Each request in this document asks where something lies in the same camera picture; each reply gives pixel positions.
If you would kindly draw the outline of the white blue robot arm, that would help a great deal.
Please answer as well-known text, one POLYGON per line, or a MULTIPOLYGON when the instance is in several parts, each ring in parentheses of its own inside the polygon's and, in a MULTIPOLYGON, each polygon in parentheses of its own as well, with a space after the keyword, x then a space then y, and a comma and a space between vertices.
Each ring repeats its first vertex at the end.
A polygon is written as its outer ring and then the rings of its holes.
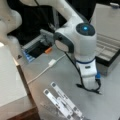
MULTIPOLYGON (((74 65, 81 77, 81 86, 90 92, 98 91, 101 87, 97 77, 95 49, 96 32, 94 27, 78 14, 67 0, 20 0, 28 6, 51 6, 65 19, 66 23, 54 33, 56 46, 75 58, 74 65)), ((22 23, 22 18, 17 11, 12 10, 6 0, 0 0, 0 41, 7 45, 12 42, 7 34, 22 23)))

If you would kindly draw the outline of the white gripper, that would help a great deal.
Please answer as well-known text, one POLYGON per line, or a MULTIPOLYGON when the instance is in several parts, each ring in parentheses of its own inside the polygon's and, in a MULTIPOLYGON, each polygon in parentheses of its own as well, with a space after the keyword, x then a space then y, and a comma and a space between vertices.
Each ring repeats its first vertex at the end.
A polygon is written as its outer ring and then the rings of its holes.
POLYGON ((84 87, 88 90, 96 90, 98 88, 95 80, 95 76, 97 75, 96 65, 94 63, 79 64, 79 68, 84 87))

